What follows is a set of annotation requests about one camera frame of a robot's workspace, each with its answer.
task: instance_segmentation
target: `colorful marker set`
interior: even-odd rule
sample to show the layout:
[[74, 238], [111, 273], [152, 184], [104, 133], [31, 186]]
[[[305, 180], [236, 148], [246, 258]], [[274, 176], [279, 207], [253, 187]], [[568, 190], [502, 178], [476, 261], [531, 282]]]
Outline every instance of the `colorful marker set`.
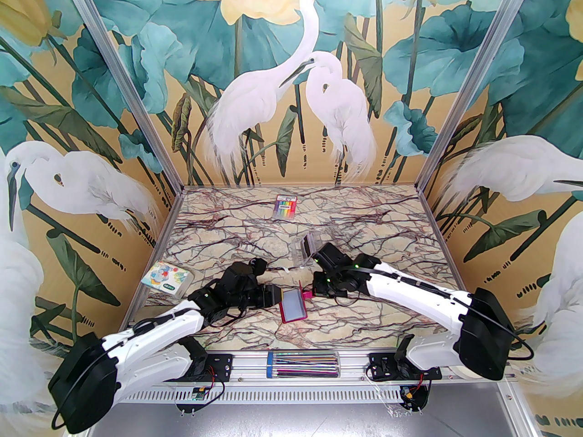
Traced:
[[293, 377], [340, 377], [336, 352], [270, 351], [267, 356], [267, 378], [290, 379]]
[[278, 195], [273, 208], [273, 218], [291, 220], [296, 214], [297, 196]]

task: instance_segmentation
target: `painted wall mural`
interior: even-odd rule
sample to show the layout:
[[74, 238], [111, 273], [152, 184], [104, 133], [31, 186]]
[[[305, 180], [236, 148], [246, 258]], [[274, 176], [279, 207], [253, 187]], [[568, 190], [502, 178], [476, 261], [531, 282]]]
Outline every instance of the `painted wall mural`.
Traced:
[[[414, 181], [500, 3], [94, 1], [184, 183], [230, 186]], [[102, 60], [75, 52], [122, 109]], [[488, 81], [522, 56], [505, 44]]]
[[80, 335], [119, 328], [174, 199], [125, 104], [95, 89], [113, 83], [98, 59], [71, 0], [0, 0], [2, 435], [50, 432], [48, 379]]
[[583, 435], [582, 2], [524, 2], [504, 42], [522, 63], [488, 80], [425, 190], [464, 282], [535, 350], [514, 367], [545, 436]]

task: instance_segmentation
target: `tissue box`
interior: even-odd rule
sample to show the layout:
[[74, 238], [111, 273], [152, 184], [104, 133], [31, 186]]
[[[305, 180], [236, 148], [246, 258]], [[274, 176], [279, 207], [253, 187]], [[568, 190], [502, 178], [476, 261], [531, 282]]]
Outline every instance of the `tissue box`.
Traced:
[[142, 283], [155, 290], [168, 293], [175, 298], [182, 298], [188, 285], [194, 280], [189, 271], [168, 264], [156, 262], [144, 275]]

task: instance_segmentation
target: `marble tabletop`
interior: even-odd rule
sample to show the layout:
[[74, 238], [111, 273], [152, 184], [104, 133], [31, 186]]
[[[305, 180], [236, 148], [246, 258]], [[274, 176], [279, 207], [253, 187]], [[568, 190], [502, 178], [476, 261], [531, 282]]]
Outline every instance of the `marble tabletop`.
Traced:
[[[278, 194], [298, 197], [293, 220], [272, 218]], [[231, 263], [254, 257], [269, 264], [258, 277], [260, 283], [306, 286], [318, 267], [294, 266], [291, 247], [298, 234], [308, 230], [322, 233], [323, 240], [332, 241], [352, 258], [364, 252], [399, 270], [457, 288], [412, 185], [191, 188], [163, 260], [195, 275], [185, 297], [220, 278]], [[176, 303], [175, 298], [152, 290], [146, 306]], [[279, 306], [274, 306], [248, 311], [244, 319], [222, 329], [207, 327], [196, 338], [207, 350], [374, 348], [396, 346], [404, 333], [443, 330], [416, 312], [364, 295], [350, 307], [319, 297], [306, 300], [306, 307], [305, 320], [282, 323]]]

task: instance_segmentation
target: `gray floor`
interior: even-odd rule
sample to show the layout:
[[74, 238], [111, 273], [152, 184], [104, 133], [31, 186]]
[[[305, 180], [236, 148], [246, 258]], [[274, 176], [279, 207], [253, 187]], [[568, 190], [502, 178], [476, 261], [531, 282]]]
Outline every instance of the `gray floor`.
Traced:
[[121, 404], [92, 437], [510, 437], [493, 383], [438, 385], [423, 415], [394, 418], [381, 404], [211, 405], [180, 416], [172, 405]]

